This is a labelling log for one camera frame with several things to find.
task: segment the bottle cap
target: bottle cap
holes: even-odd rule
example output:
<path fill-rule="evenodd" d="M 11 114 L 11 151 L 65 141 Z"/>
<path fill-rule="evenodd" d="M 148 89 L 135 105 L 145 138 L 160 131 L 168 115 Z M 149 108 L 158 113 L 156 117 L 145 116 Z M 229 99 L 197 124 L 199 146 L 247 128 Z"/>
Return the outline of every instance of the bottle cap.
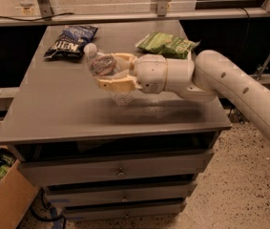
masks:
<path fill-rule="evenodd" d="M 94 43 L 89 43 L 84 48 L 84 53 L 91 57 L 97 53 L 97 46 Z"/>

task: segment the package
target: package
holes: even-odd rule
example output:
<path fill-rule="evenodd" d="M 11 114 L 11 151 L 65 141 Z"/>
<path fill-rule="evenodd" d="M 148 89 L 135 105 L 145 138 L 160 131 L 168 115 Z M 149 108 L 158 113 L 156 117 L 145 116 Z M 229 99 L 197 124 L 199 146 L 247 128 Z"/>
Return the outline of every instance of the package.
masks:
<path fill-rule="evenodd" d="M 189 52 L 199 45 L 190 40 L 163 32 L 152 32 L 135 44 L 136 47 L 167 58 L 186 59 Z"/>
<path fill-rule="evenodd" d="M 84 47 L 93 41 L 97 30 L 98 28 L 93 26 L 66 26 L 44 57 L 81 58 Z"/>
<path fill-rule="evenodd" d="M 84 48 L 86 54 L 86 61 L 89 70 L 93 76 L 114 75 L 120 72 L 120 69 L 114 59 L 109 53 L 100 51 L 94 43 L 89 43 Z"/>

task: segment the dark blue snack bag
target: dark blue snack bag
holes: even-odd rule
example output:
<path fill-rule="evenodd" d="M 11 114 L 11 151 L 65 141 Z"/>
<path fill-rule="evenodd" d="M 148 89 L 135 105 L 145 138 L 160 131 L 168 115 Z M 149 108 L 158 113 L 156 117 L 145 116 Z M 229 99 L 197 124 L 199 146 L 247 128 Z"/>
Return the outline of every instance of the dark blue snack bag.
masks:
<path fill-rule="evenodd" d="M 81 58 L 84 47 L 93 41 L 97 30 L 93 26 L 66 26 L 44 57 Z"/>

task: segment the black cable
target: black cable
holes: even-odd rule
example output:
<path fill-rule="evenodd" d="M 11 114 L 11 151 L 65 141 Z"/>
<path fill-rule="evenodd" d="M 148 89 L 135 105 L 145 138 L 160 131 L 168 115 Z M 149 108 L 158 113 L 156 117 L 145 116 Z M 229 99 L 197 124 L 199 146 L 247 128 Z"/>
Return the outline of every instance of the black cable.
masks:
<path fill-rule="evenodd" d="M 31 212 L 31 215 L 35 218 L 35 219 L 38 219 L 40 221 L 43 221 L 43 222 L 53 222 L 53 221 L 58 221 L 60 219 L 63 219 L 64 216 L 62 214 L 60 214 L 58 217 L 56 218 L 51 218 L 51 219 L 47 219 L 47 218 L 42 218 L 40 217 L 39 215 L 37 215 L 37 213 L 32 209 L 32 207 L 30 206 L 30 212 Z"/>
<path fill-rule="evenodd" d="M 248 13 L 248 11 L 245 9 L 245 8 L 239 8 L 240 10 L 243 10 L 245 11 L 245 13 L 247 14 L 247 29 L 246 29 L 246 33 L 245 33 L 245 36 L 243 38 L 243 41 L 242 41 L 242 45 L 241 45 L 241 48 L 240 48 L 240 61 L 242 59 L 242 53 L 243 53 L 243 49 L 245 47 L 245 44 L 246 44 L 246 41 L 247 41 L 247 37 L 248 37 L 248 33 L 249 33 L 249 28 L 250 28 L 250 15 Z"/>
<path fill-rule="evenodd" d="M 64 218 L 64 222 L 63 222 L 63 224 L 62 224 L 62 229 L 65 229 L 65 228 L 66 228 L 66 224 L 67 224 L 67 219 Z"/>
<path fill-rule="evenodd" d="M 49 210 L 50 207 L 51 207 L 51 204 L 48 202 L 48 204 L 45 203 L 45 200 L 44 200 L 44 196 L 45 196 L 45 190 L 41 190 L 41 196 L 40 196 L 40 199 L 41 199 L 41 203 L 42 203 L 42 206 L 46 209 L 46 210 Z"/>
<path fill-rule="evenodd" d="M 231 105 L 231 107 L 230 107 L 230 112 L 229 112 L 229 114 L 228 114 L 228 118 L 230 118 L 232 111 L 233 111 L 233 106 Z"/>
<path fill-rule="evenodd" d="M 0 15 L 0 18 L 1 19 L 16 20 L 16 21 L 31 22 L 31 21 L 39 21 L 39 20 L 54 18 L 57 16 L 72 15 L 72 14 L 74 14 L 74 13 L 73 12 L 63 12 L 63 13 L 58 13 L 58 14 L 54 14 L 54 15 L 50 15 L 50 16 L 46 16 L 46 17 L 40 17 L 40 18 L 36 18 L 36 19 L 21 19 L 21 18 L 15 18 L 15 17 L 10 17 L 10 16 L 1 16 L 1 15 Z"/>

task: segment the tabletop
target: tabletop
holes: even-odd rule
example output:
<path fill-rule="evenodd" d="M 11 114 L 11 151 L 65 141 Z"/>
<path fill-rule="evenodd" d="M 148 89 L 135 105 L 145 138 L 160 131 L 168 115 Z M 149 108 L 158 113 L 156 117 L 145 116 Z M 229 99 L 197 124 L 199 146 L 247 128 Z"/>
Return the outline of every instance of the tabletop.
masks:
<path fill-rule="evenodd" d="M 186 37 L 178 21 L 97 24 L 94 43 L 104 52 L 142 51 L 135 43 L 152 31 Z M 20 92 L 0 127 L 0 144 L 171 135 L 225 130 L 231 123 L 216 97 L 206 103 L 173 93 L 132 92 L 133 101 L 118 106 L 98 89 L 84 59 L 44 59 L 64 26 L 50 26 L 35 52 Z"/>

